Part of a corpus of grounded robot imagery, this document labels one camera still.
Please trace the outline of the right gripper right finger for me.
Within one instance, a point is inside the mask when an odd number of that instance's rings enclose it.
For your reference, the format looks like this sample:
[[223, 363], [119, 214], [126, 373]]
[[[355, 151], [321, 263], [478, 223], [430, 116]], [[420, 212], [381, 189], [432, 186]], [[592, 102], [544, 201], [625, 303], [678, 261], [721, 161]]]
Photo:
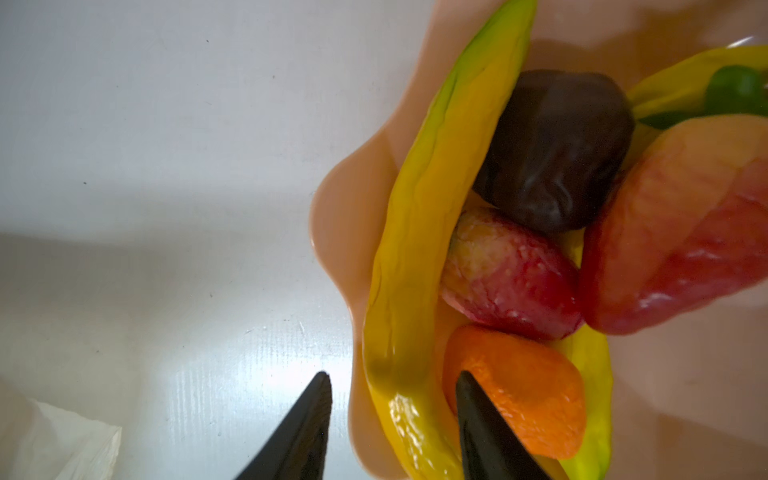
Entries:
[[458, 377], [456, 403], [465, 479], [549, 480], [468, 371]]

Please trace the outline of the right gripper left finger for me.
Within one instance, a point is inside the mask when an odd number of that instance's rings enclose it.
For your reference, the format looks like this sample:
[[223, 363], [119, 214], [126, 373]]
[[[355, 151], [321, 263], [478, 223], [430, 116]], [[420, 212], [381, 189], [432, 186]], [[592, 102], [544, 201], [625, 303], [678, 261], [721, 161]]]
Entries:
[[236, 479], [322, 479], [331, 411], [331, 379], [320, 371]]

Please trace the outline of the yellow green banana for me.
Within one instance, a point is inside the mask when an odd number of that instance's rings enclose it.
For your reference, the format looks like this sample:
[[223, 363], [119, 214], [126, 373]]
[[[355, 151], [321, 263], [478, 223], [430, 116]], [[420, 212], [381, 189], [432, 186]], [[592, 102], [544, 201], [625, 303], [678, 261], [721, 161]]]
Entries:
[[459, 479], [434, 367], [435, 310], [453, 229], [527, 55], [537, 5], [509, 1], [458, 56], [392, 187], [363, 326], [378, 419], [413, 479]]

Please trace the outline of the banana print plastic bag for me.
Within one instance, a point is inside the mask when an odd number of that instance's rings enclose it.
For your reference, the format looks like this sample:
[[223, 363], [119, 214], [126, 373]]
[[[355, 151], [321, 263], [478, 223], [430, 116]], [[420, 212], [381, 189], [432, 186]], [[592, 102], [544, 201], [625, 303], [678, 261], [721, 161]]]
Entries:
[[1, 383], [3, 479], [110, 479], [122, 429], [25, 397]]

